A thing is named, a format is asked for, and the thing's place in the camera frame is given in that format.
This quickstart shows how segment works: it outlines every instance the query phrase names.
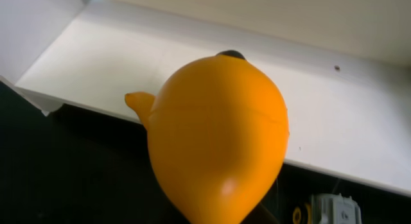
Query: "black cap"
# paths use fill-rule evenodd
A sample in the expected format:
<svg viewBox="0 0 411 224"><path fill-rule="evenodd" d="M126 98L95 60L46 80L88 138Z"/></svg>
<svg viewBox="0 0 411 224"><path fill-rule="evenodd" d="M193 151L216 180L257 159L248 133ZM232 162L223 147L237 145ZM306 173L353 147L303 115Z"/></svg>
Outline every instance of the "black cap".
<svg viewBox="0 0 411 224"><path fill-rule="evenodd" d="M222 52L218 53L217 55L226 55L226 56L231 56L231 57L234 57L234 58L239 58L239 59L245 60L243 54L239 53L236 50L222 51Z"/></svg>

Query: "shelf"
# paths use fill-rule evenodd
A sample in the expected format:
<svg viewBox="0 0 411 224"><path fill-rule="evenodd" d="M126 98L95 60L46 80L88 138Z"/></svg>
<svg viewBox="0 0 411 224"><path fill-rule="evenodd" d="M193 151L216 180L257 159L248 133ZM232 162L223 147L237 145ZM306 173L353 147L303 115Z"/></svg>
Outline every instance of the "shelf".
<svg viewBox="0 0 411 224"><path fill-rule="evenodd" d="M181 66L226 49L243 53L283 94L290 120L287 163L411 196L411 83L405 69L92 0L16 86L138 122L124 94L156 94Z"/></svg>

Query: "white side panel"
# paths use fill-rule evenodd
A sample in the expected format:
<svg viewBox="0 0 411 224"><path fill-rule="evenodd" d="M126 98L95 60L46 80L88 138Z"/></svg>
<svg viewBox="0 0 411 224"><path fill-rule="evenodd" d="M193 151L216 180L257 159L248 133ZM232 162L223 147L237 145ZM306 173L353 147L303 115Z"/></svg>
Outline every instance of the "white side panel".
<svg viewBox="0 0 411 224"><path fill-rule="evenodd" d="M398 65L411 65L411 0L119 0Z"/></svg>
<svg viewBox="0 0 411 224"><path fill-rule="evenodd" d="M83 7L82 0L0 0L0 75L15 83Z"/></svg>
<svg viewBox="0 0 411 224"><path fill-rule="evenodd" d="M411 196L411 71L405 69L93 0L16 86L138 121L124 94L157 94L178 68L227 49L242 52L283 94L288 163Z"/></svg>

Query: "orange object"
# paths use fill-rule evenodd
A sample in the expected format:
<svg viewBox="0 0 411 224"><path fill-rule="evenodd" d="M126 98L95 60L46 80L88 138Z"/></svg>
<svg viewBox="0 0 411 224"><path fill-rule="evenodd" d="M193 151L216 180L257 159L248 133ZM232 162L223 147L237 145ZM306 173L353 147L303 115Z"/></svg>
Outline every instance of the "orange object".
<svg viewBox="0 0 411 224"><path fill-rule="evenodd" d="M240 223L281 169L283 97L236 51L185 65L156 97L135 92L125 100L147 129L161 188L191 223Z"/></svg>

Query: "orange balloon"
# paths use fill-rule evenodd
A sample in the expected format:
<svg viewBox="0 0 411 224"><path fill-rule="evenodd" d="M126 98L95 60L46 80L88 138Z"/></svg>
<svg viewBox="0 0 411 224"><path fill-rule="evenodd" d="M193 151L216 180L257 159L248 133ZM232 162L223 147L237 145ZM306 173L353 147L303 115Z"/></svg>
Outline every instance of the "orange balloon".
<svg viewBox="0 0 411 224"><path fill-rule="evenodd" d="M125 96L147 129L161 188L194 224L240 223L283 164L284 99L242 58L227 51L196 60L174 73L156 97Z"/></svg>

